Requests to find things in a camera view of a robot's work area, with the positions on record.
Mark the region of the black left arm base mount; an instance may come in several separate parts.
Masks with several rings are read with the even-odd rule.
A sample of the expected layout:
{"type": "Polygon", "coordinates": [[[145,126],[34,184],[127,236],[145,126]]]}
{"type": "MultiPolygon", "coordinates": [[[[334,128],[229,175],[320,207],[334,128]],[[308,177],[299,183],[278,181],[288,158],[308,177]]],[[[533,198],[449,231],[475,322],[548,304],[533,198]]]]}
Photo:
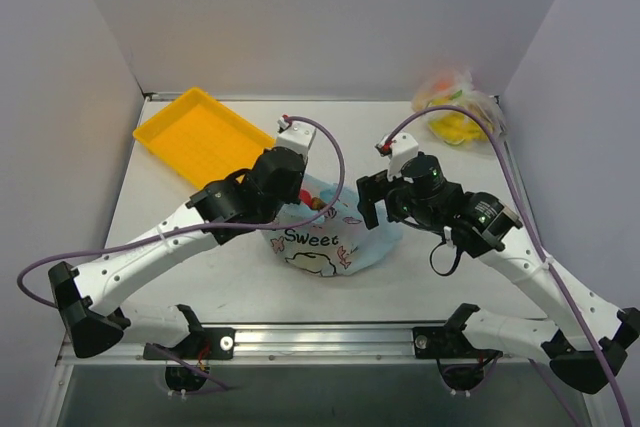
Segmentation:
{"type": "Polygon", "coordinates": [[[193,309],[184,304],[176,306],[178,319],[186,322],[186,333],[176,341],[152,342],[182,360],[230,360],[234,355],[236,330],[232,327],[205,327],[193,309]]]}

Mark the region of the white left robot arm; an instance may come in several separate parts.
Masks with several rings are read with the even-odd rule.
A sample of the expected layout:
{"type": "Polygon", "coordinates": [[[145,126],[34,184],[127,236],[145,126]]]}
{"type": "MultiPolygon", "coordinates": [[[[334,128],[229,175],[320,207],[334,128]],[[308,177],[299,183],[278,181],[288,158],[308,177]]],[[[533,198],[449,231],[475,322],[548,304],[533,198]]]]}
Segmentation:
{"type": "Polygon", "coordinates": [[[196,355],[209,341],[191,307],[143,306],[129,297],[190,257],[271,224],[284,205],[298,202],[306,166],[304,153],[267,149],[252,168],[207,184],[121,250],[51,267],[54,303],[75,355],[91,358],[121,341],[158,344],[180,358],[196,355]]]}

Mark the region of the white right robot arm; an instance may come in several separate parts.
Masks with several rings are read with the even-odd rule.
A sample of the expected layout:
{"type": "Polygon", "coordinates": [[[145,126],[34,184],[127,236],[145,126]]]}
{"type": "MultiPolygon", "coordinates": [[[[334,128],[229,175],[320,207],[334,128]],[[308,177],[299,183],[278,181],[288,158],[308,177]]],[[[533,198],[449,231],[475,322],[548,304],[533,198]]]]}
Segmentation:
{"type": "Polygon", "coordinates": [[[468,255],[504,276],[546,315],[543,320],[491,313],[463,303],[447,319],[430,355],[445,358],[500,352],[548,365],[573,389],[596,394],[619,373],[639,337],[639,311],[619,308],[585,287],[552,259],[541,260],[518,215],[486,192],[466,192],[446,179],[439,161],[418,153],[396,178],[386,171],[356,182],[368,229],[377,203],[391,222],[439,236],[455,256],[468,255]]]}

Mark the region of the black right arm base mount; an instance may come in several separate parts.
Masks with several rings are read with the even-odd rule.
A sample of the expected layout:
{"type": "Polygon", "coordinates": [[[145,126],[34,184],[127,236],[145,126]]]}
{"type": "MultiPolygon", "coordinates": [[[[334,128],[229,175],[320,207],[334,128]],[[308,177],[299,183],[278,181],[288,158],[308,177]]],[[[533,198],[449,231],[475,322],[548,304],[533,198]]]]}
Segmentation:
{"type": "Polygon", "coordinates": [[[422,360],[487,360],[500,356],[500,350],[475,348],[465,336],[469,318],[479,311],[479,306],[463,303],[444,323],[414,327],[414,356],[422,360]]]}

